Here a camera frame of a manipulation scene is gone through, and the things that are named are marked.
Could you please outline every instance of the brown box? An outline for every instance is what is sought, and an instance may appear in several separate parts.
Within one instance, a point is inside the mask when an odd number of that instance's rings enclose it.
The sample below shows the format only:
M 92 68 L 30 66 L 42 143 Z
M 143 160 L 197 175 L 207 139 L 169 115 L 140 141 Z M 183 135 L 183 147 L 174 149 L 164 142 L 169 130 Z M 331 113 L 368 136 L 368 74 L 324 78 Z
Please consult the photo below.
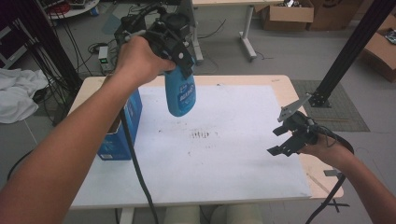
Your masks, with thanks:
M 309 0 L 300 1 L 303 7 L 271 5 L 261 12 L 262 28 L 273 31 L 304 31 L 314 19 L 314 6 Z
M 352 21 L 362 0 L 311 0 L 315 18 L 307 28 L 311 31 L 343 30 Z
M 396 45 L 391 44 L 384 37 L 389 29 L 396 29 L 396 18 L 394 16 L 388 16 L 384 20 L 378 31 L 364 47 L 361 59 L 389 82 L 396 82 Z

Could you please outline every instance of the black post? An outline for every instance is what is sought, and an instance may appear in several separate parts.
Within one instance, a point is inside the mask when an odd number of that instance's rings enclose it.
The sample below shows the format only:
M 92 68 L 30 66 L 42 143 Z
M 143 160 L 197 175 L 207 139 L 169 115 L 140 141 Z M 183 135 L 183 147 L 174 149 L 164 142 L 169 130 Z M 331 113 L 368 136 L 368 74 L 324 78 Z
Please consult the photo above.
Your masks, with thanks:
M 350 65 L 352 65 L 395 6 L 395 0 L 374 0 L 352 36 L 335 59 L 326 77 L 323 78 L 313 93 L 313 96 L 309 100 L 311 106 L 321 107 L 327 102 L 335 86 L 340 82 Z

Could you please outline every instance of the metal desk leg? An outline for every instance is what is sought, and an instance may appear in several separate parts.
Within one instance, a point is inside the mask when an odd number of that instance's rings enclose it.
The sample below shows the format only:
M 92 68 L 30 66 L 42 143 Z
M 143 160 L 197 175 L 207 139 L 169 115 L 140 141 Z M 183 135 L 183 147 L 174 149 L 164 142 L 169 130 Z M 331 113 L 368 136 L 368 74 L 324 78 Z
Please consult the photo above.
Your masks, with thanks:
M 201 52 L 201 47 L 199 47 L 199 42 L 198 42 L 198 21 L 195 20 L 195 27 L 192 30 L 192 46 L 194 47 L 194 52 L 195 52 L 195 59 L 196 62 L 202 63 L 204 61 L 204 56 L 202 55 Z
M 250 21 L 251 21 L 251 16 L 253 15 L 253 6 L 248 6 L 247 7 L 247 21 L 245 23 L 245 30 L 243 32 L 239 32 L 242 43 L 244 44 L 245 48 L 247 49 L 248 55 L 250 56 L 250 61 L 253 61 L 253 59 L 257 58 L 257 54 L 254 51 L 254 48 L 251 47 L 250 42 L 248 41 L 248 29 L 250 28 Z
M 132 224 L 134 221 L 134 207 L 122 208 L 120 224 Z

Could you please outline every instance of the blue spray bottle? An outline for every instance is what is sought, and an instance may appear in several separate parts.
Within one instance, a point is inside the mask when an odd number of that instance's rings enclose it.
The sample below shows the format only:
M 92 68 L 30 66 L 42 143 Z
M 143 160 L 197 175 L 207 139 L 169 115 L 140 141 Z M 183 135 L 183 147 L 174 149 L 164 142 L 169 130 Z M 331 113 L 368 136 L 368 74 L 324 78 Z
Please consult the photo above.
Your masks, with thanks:
M 175 117 L 187 114 L 195 104 L 194 76 L 183 76 L 180 66 L 165 73 L 166 102 L 169 112 Z

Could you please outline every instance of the blue box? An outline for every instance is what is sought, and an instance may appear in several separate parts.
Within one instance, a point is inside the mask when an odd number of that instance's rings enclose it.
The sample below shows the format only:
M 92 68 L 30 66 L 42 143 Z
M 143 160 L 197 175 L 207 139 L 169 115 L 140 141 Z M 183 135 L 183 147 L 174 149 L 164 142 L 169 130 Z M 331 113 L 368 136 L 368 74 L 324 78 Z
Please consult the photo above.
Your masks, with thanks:
M 142 113 L 142 101 L 139 90 L 136 90 L 129 97 L 123 110 L 125 111 L 129 132 L 134 144 Z M 103 161 L 128 161 L 131 159 L 131 152 L 126 141 L 120 116 L 117 116 L 97 154 Z

